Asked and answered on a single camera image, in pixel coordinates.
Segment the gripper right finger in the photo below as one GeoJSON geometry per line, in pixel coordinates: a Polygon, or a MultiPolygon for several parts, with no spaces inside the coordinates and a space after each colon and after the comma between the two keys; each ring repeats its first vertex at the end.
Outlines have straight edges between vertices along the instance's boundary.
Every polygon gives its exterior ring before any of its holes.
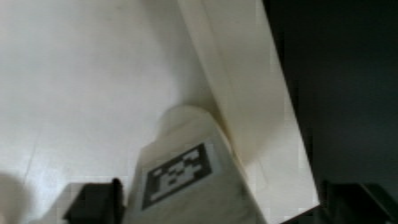
{"type": "Polygon", "coordinates": [[[282,224],[398,224],[398,201],[376,183],[324,182],[321,205],[282,224]]]}

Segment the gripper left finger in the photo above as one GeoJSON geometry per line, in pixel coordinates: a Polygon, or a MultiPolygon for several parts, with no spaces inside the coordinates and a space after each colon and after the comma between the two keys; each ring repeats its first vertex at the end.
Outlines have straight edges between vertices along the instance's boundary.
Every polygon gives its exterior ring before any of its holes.
{"type": "Polygon", "coordinates": [[[68,224],[122,224],[123,199],[123,183],[118,178],[109,183],[86,184],[65,213],[68,224]]]}

